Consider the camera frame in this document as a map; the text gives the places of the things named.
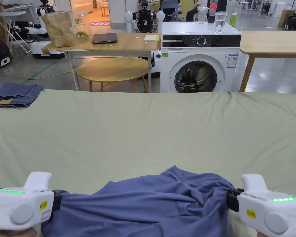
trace sofa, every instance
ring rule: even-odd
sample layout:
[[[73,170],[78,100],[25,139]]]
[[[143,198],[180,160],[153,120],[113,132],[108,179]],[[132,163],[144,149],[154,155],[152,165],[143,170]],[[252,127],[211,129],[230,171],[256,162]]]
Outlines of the sofa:
[[[93,0],[71,0],[71,3],[74,11],[93,12]]]

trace washing machine drum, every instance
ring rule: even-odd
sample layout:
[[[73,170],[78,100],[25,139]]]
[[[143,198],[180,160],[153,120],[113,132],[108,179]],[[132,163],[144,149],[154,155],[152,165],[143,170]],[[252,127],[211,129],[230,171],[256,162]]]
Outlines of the washing machine drum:
[[[185,64],[175,75],[175,89],[180,93],[212,92],[216,83],[215,69],[203,61]]]

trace blue shirt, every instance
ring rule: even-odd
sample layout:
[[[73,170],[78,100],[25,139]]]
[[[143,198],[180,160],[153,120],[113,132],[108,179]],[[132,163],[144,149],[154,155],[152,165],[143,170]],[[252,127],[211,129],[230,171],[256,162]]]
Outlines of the blue shirt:
[[[218,174],[171,167],[160,175],[112,182],[93,195],[62,195],[42,224],[45,237],[224,237],[233,185]]]

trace rug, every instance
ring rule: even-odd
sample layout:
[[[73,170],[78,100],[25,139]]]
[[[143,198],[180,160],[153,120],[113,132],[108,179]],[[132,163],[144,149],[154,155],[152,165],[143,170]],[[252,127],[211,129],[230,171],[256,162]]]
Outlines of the rug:
[[[110,22],[91,22],[90,26],[110,26]]]

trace control knob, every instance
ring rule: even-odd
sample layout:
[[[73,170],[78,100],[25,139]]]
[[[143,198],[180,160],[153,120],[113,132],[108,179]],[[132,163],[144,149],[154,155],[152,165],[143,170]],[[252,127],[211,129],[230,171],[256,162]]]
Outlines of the control knob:
[[[204,36],[200,36],[196,42],[199,47],[203,47],[206,44],[206,38]]]

